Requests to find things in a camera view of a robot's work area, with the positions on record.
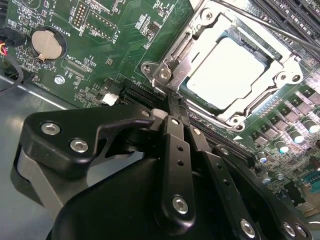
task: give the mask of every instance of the cable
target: cable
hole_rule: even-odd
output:
[[[304,46],[304,47],[306,47],[306,48],[308,48],[310,50],[313,50],[316,53],[320,54],[320,47],[317,47],[317,46],[311,44],[308,41],[305,41],[305,40],[303,40],[303,39],[301,39],[301,38],[299,38],[299,37],[297,37],[295,35],[292,35],[291,33],[287,32],[287,31],[282,30],[279,27],[276,27],[276,26],[274,26],[274,25],[272,25],[272,24],[270,24],[270,23],[268,23],[266,21],[263,21],[260,18],[256,17],[255,15],[253,15],[253,14],[251,14],[251,13],[245,11],[245,10],[242,10],[241,8],[238,8],[238,7],[236,7],[236,6],[234,6],[234,5],[230,4],[230,3],[227,3],[227,2],[221,1],[221,0],[213,0],[213,1],[215,3],[217,3],[217,4],[220,4],[220,5],[222,5],[222,6],[226,7],[226,8],[228,8],[228,9],[230,9],[230,10],[232,10],[232,11],[234,11],[234,12],[236,12],[236,13],[238,13],[238,14],[246,17],[246,18],[248,18],[248,19],[251,19],[252,21],[255,21],[255,22],[261,24],[262,26],[265,26],[266,28],[269,28],[269,29],[271,29],[271,30],[283,35],[283,36],[286,36],[287,38],[291,39],[292,41],[294,41],[296,43],[299,43],[302,46]]]
[[[12,57],[10,56],[9,54],[7,54],[5,56],[5,59],[8,60],[9,63],[12,64],[12,66],[15,68],[15,70],[17,71],[18,73],[18,78],[17,80],[8,88],[5,88],[3,90],[0,90],[0,95],[2,94],[6,94],[7,92],[10,92],[12,91],[13,89],[15,89],[19,84],[22,83],[22,81],[24,80],[24,72],[22,71],[21,67],[19,66],[19,64],[17,63],[17,61]]]

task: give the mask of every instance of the black plastic part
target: black plastic part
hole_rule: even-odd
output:
[[[157,173],[155,158],[139,160],[73,197],[57,216],[52,240],[222,240],[212,206],[216,196],[206,179],[193,175],[197,216],[185,234],[171,236],[154,217]]]
[[[57,135],[42,132],[41,125],[55,123],[61,131]],[[97,156],[100,139],[113,139],[127,128],[147,128],[154,117],[142,105],[116,105],[34,113],[26,118],[20,144],[24,152],[38,163],[73,179],[86,175],[90,163]],[[70,148],[70,142],[81,139],[88,150],[78,153]]]
[[[160,202],[154,216],[166,233],[181,235],[194,225],[196,218],[190,146],[184,141],[184,126],[180,120],[169,115],[163,122],[164,154],[160,157],[163,171],[158,175]],[[186,202],[187,213],[175,210],[174,197]]]
[[[11,180],[14,188],[19,193],[27,196],[32,201],[43,206],[38,194],[36,193],[36,191],[32,187],[31,183],[27,179],[22,177],[17,170],[20,151],[21,151],[21,145],[18,146],[18,149],[16,151],[16,155],[15,155],[13,166],[12,166],[11,173],[10,173],[10,180]]]
[[[304,223],[279,201],[232,153],[226,156],[221,151],[223,147],[218,145],[216,147],[217,153],[225,162],[250,215],[254,216],[254,221],[259,223],[264,236],[270,240],[312,240],[312,235]],[[302,236],[297,230],[295,230],[295,237],[289,235],[284,230],[283,223],[288,223],[293,228],[298,224],[306,232],[307,237]]]
[[[19,47],[25,44],[26,39],[26,35],[12,30],[9,27],[0,28],[0,42],[4,42],[6,47]]]
[[[188,133],[192,140],[194,150],[197,152],[198,161],[203,161],[202,169],[207,170],[211,179],[212,187],[218,195],[219,201],[212,203],[218,205],[221,211],[221,223],[226,229],[226,239],[247,239],[248,236],[241,228],[241,220],[246,220],[254,229],[253,240],[260,240],[260,235],[255,223],[231,178],[229,171],[221,157],[208,152],[210,150],[203,133],[196,134],[195,128],[191,126]]]

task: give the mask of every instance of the green circuit board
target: green circuit board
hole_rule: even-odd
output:
[[[246,10],[264,16],[253,5],[248,5]],[[12,0],[9,1],[6,25],[28,38],[24,45],[9,48],[8,52],[24,70],[35,75],[32,83],[38,87],[80,108],[100,106],[102,102],[97,99],[97,94],[109,78],[118,83],[129,79],[153,92],[140,70],[141,63],[159,62],[193,12],[189,0]],[[45,63],[39,62],[31,47],[32,34],[44,27],[60,32],[67,47],[64,56]],[[269,188],[274,192],[289,181],[298,181],[312,173],[314,169],[309,158],[320,158],[315,146],[320,133],[310,134],[302,126],[306,118],[320,124],[320,118],[315,115],[320,106],[301,94],[307,89],[320,92],[320,64],[299,45],[289,40],[282,42],[301,56],[305,80],[299,85],[286,85],[261,104],[245,121],[244,131],[218,128],[196,115],[191,116],[239,148],[254,154],[259,151],[268,154],[264,167],[271,177]],[[5,60],[1,59],[0,65],[3,65]],[[55,76],[63,76],[65,83],[56,84]],[[293,96],[307,103],[310,114],[297,111],[299,121],[282,119],[288,129],[298,129],[305,141],[296,144],[286,131],[282,131],[264,145],[254,142],[252,134],[260,131],[264,124],[270,124],[270,118],[279,115],[285,106],[290,106]],[[290,151],[280,154],[275,148],[277,140],[285,140]],[[277,180],[279,173],[285,176],[284,180]]]
[[[8,27],[29,37],[43,26],[54,28],[65,38],[67,52],[40,63],[29,39],[9,53],[36,74],[35,85],[77,107],[94,107],[107,78],[151,87],[140,63],[159,61],[192,13],[189,0],[13,0]],[[55,84],[56,75],[65,84]]]

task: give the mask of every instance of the screw hole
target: screw hole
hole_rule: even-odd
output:
[[[185,165],[184,162],[181,161],[181,160],[179,160],[179,159],[178,159],[178,161],[176,161],[176,163],[177,163],[180,167],[183,167],[183,166]]]
[[[237,130],[239,130],[239,131],[242,130],[243,128],[244,128],[244,127],[243,127],[242,125],[239,125],[239,126],[236,126],[236,127],[235,127],[235,129],[237,129]]]
[[[228,182],[228,180],[226,179],[223,179],[223,183],[227,186],[227,187],[230,187],[230,182]]]
[[[295,75],[293,78],[292,78],[292,82],[298,82],[299,80],[301,79],[301,76],[300,75]]]

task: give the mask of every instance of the silver screw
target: silver screw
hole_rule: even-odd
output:
[[[194,131],[195,134],[197,134],[199,136],[201,135],[201,132],[200,132],[199,129],[194,128],[193,131]]]
[[[222,147],[220,150],[224,155],[229,155],[229,152],[227,151],[227,149]]]
[[[254,228],[251,226],[251,224],[245,220],[242,219],[240,221],[240,226],[242,228],[242,231],[244,231],[244,233],[251,239],[253,239],[256,236],[255,230]]]
[[[179,125],[178,120],[176,120],[176,119],[172,118],[172,119],[171,119],[171,121],[172,121],[175,125]]]
[[[143,66],[143,71],[148,74],[148,73],[151,72],[151,67],[149,65],[144,65]]]
[[[148,113],[147,111],[141,111],[141,113],[146,117],[150,117],[150,113]]]
[[[283,179],[285,179],[285,176],[284,176],[282,173],[278,173],[278,174],[276,175],[276,179],[278,179],[278,180],[283,180]]]
[[[84,153],[88,150],[88,144],[81,139],[74,139],[70,142],[70,148],[77,153]]]
[[[208,12],[206,15],[205,15],[205,19],[206,20],[211,20],[213,17],[212,13],[211,12]]]
[[[305,230],[302,227],[300,227],[298,224],[296,224],[295,228],[298,230],[299,233],[301,233],[302,236],[304,236],[305,238],[307,237],[307,233],[305,232]]]
[[[286,222],[282,224],[284,230],[292,237],[296,236],[295,230]]]
[[[171,73],[170,69],[167,69],[167,68],[162,68],[159,72],[159,77],[164,80],[170,79],[171,75],[172,75],[172,73]]]
[[[186,214],[188,212],[188,204],[180,196],[175,196],[172,199],[172,205],[174,209],[180,214]]]
[[[66,82],[66,80],[65,80],[65,78],[64,78],[63,76],[61,76],[61,75],[56,75],[56,76],[54,77],[54,82],[55,82],[56,84],[62,85],[62,84],[64,84],[64,83]]]
[[[60,133],[60,127],[52,122],[46,122],[41,125],[41,130],[48,135],[57,135]]]

